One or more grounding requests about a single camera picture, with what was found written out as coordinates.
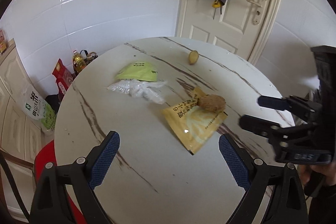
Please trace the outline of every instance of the red chair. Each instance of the red chair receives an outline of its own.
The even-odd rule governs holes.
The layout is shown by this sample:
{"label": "red chair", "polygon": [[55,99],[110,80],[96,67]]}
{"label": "red chair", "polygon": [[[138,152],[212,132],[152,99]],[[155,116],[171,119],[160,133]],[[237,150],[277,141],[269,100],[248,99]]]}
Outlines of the red chair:
{"label": "red chair", "polygon": [[[41,176],[44,166],[46,165],[46,163],[50,161],[56,163],[54,141],[51,141],[45,147],[43,147],[35,158],[34,178],[35,178],[36,183],[38,182]],[[74,202],[71,200],[69,196],[68,196],[68,201],[69,201],[73,216],[75,218],[76,224],[87,224],[84,216],[78,210],[78,208],[76,207],[76,205],[74,204]]]}

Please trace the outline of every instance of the brown root vegetable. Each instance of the brown root vegetable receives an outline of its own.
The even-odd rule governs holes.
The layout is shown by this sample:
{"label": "brown root vegetable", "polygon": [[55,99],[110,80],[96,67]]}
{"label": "brown root vegetable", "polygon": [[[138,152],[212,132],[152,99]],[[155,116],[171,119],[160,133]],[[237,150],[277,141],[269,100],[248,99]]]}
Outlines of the brown root vegetable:
{"label": "brown root vegetable", "polygon": [[198,99],[197,103],[200,107],[212,111],[212,112],[223,112],[225,109],[225,99],[219,95],[206,95]]}
{"label": "brown root vegetable", "polygon": [[188,57],[189,64],[194,65],[198,60],[199,54],[197,51],[191,51]]}

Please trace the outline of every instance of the green packet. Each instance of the green packet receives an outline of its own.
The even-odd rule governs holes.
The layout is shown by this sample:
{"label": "green packet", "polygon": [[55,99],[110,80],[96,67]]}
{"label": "green packet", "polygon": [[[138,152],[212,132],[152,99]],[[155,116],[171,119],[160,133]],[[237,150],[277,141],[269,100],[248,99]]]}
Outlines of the green packet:
{"label": "green packet", "polygon": [[117,79],[137,79],[139,81],[156,82],[158,72],[151,63],[137,61],[124,67],[118,72]]}

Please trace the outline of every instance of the white marble table top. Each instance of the white marble table top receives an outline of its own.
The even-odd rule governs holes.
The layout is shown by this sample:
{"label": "white marble table top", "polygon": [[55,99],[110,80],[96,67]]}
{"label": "white marble table top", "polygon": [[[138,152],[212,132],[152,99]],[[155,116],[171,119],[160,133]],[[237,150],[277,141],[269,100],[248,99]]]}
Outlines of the white marble table top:
{"label": "white marble table top", "polygon": [[[188,64],[191,50],[200,54],[193,66]],[[116,82],[120,69],[138,60],[154,64],[158,78],[168,81],[160,89],[166,104],[106,89]],[[160,110],[188,99],[187,91],[195,86],[207,94],[223,96],[228,117],[218,133],[191,155]],[[274,164],[266,139],[242,130],[238,119],[248,114],[283,127],[293,125],[289,112],[259,107],[256,101],[260,95],[281,97],[261,72],[223,48],[184,38],[126,43],[94,60],[67,91],[55,128],[57,164],[70,164],[86,156],[105,134],[117,131],[119,152],[102,185],[94,190],[114,223],[225,223],[244,190],[236,185],[219,152],[220,134],[230,133],[253,158]],[[71,187],[67,189],[75,200]],[[255,223],[260,223],[262,216],[260,210]]]}

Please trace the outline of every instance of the door frame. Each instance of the door frame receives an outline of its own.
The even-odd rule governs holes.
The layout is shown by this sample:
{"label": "door frame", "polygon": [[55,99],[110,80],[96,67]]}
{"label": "door frame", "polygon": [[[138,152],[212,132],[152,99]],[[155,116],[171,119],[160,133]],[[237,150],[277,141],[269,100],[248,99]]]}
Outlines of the door frame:
{"label": "door frame", "polygon": [[[263,49],[266,45],[269,34],[271,33],[271,30],[273,28],[275,18],[279,10],[280,2],[281,0],[269,0],[269,5],[266,11],[264,22],[261,26],[258,38],[254,44],[252,52],[247,60],[252,65],[255,65],[257,63],[261,53],[263,52]],[[177,28],[176,28],[176,34],[175,34],[175,36],[177,37],[182,36],[182,29],[183,29],[186,9],[187,9],[187,0],[180,0]]]}

